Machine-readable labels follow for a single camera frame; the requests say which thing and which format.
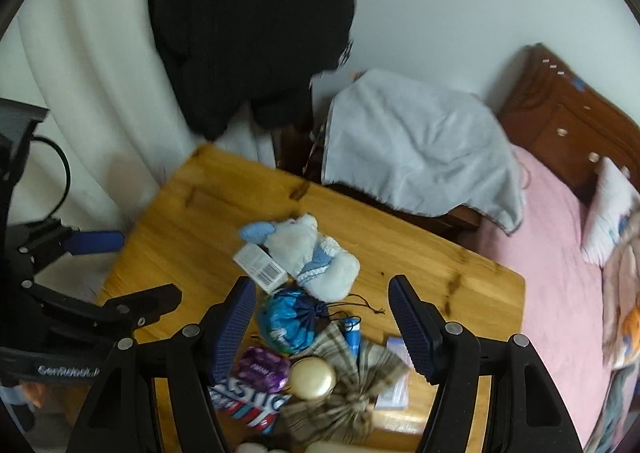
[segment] black jacket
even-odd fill
[[[310,108],[337,68],[354,0],[148,0],[156,47],[191,128],[215,140],[241,102],[270,129]]]

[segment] white curtain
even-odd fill
[[[0,96],[50,110],[38,133],[72,172],[57,216],[82,229],[129,229],[200,142],[155,50],[146,0],[26,0],[0,40]],[[274,167],[271,136],[246,107],[216,144]],[[44,216],[64,181],[56,154],[33,143],[10,221]],[[112,260],[62,259],[37,280],[92,299]]]

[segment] wooden headboard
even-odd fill
[[[582,81],[544,45],[529,61],[498,114],[509,140],[525,148],[590,202],[596,168],[609,157],[640,190],[640,128]]]

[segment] white pillow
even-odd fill
[[[602,161],[596,194],[582,234],[582,257],[604,267],[620,241],[629,215],[640,207],[640,194],[608,157]]]

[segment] bolt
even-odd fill
[[[529,338],[524,334],[516,334],[513,336],[513,342],[517,344],[519,347],[528,347],[529,346]]]
[[[444,330],[446,330],[449,334],[457,336],[459,334],[462,334],[462,325],[460,323],[450,321],[449,323],[444,325]]]
[[[118,341],[118,348],[120,350],[129,350],[133,346],[133,340],[131,338],[123,338]]]
[[[200,327],[198,327],[197,325],[187,325],[185,328],[182,329],[182,335],[187,338],[192,338],[194,336],[197,336],[199,333],[200,333]]]

